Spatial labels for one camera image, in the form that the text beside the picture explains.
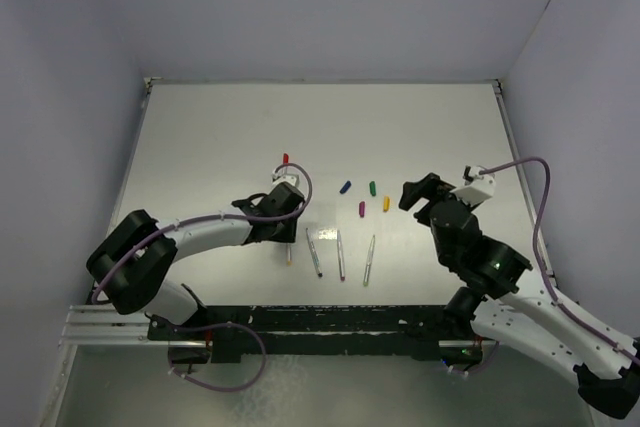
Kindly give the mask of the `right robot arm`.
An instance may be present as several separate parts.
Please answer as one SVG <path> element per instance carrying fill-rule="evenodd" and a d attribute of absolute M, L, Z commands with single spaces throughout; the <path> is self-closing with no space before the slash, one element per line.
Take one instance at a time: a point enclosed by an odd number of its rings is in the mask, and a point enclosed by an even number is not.
<path fill-rule="evenodd" d="M 498 341 L 555 370 L 602 414 L 622 420 L 639 401 L 639 342 L 555 288 L 544 270 L 480 228 L 474 211 L 497 182 L 478 166 L 456 187 L 430 173 L 405 182 L 399 208 L 428 227 L 437 260 L 462 282 L 447 304 L 446 330 Z"/>

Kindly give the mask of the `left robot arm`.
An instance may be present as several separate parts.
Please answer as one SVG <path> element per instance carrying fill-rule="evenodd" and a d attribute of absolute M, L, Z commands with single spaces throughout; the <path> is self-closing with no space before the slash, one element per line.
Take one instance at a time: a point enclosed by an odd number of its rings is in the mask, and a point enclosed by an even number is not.
<path fill-rule="evenodd" d="M 188 286 L 168 279 L 169 269 L 216 248 L 292 243 L 307 205 L 297 187 L 282 182 L 267 194 L 184 220 L 160 222 L 144 209 L 132 211 L 86 262 L 97 283 L 92 301 L 105 294 L 119 314 L 144 312 L 169 322 L 182 338 L 194 339 L 205 329 L 205 306 Z"/>

